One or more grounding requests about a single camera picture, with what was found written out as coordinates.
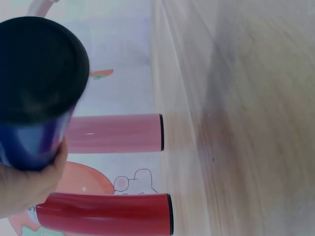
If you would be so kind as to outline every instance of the red bottle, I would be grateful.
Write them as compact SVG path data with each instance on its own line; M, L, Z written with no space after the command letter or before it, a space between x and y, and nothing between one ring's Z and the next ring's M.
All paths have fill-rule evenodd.
M78 195L53 193L28 209L30 218L55 231L97 236L173 235L168 194Z

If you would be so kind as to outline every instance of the black rim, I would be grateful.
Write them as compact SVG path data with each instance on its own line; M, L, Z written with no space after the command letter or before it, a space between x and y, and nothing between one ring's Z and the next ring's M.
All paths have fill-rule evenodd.
M170 235L174 234L174 214L173 214L173 204L171 195L167 194L168 209L169 209L169 225L170 225Z
M52 99L47 99L47 101L45 101L46 103L44 104L45 106L42 106L42 105L33 106L33 107L29 106L26 109L25 106L20 105L22 104L21 102L22 96L21 95L20 97L16 96L14 100L14 106L13 105L4 106L1 104L3 107L1 107L0 109L0 121L3 123L12 123L12 124L30 124L30 123L37 123L37 122L46 122L48 120L55 119L59 117L60 115L64 114L65 112L67 112L69 109L72 109L76 105L81 95L83 94L83 91L88 82L89 73L90 73L89 58L88 58L87 52L84 46L82 45L82 43L80 42L80 40L71 31L69 31L64 26L56 22L53 22L53 21L50 21L48 19L41 18L41 17L19 17L19 18L14 18L14 19L10 19L5 22L2 22L0 24L0 31L4 33L7 32L7 38L4 38L3 40L4 42L8 43L8 45L10 45L9 48L13 47L12 46L13 43L7 42L8 39L10 39L10 37L13 37L14 34L17 34L19 32L23 35L23 33L26 31L26 30L14 31L13 29L16 26L33 27L34 30L32 31L32 33L33 34L36 33L34 35L41 34L39 29L45 28L46 31L52 35L52 41L56 41L56 40L60 41L61 39L63 40L64 45L61 45L59 47L64 47L66 48L66 50L71 51L71 54L67 53L67 55L69 55L68 60L72 61L72 64L69 64L69 67L71 68L73 67L73 68L72 70L68 69L65 71L61 71L61 74L58 76L60 78L66 77L67 85L70 84L70 86L61 87L60 83L62 82L62 79L58 78L58 76L56 76L56 79L54 80L51 80L51 79L47 80L47 84L49 85L50 90L56 90L56 88L58 89L63 88L61 89L63 91L62 92L63 98L61 99L60 102L55 102ZM30 44L29 48L32 48L32 47L35 48L35 46L36 45ZM14 73L12 74L9 74L9 72L7 73L8 73L8 76L7 76L8 78L16 77ZM40 80L41 75L36 74L32 76L32 78L34 77ZM9 83L8 87L9 88L13 87L13 84ZM36 97L37 100L40 101L39 99L40 93L36 93L36 94L38 95Z
M163 122L163 116L159 115L159 121L161 123L161 151L164 150L164 122Z

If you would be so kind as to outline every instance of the blue tumbler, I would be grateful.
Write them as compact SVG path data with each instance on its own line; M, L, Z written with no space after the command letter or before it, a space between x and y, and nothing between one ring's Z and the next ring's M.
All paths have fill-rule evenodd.
M90 66L79 39L40 17L0 23L0 162L40 171L54 161Z

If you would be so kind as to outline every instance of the black lid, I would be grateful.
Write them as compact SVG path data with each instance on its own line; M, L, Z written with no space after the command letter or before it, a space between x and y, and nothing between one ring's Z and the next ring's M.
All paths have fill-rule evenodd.
M90 66L80 40L40 17L0 23L0 123L60 116L81 97Z

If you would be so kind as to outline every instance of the hand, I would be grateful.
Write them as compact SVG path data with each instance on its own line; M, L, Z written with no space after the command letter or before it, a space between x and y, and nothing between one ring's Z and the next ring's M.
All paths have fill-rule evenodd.
M67 157L64 138L54 163L40 172L22 172L0 165L0 219L44 203L56 190Z

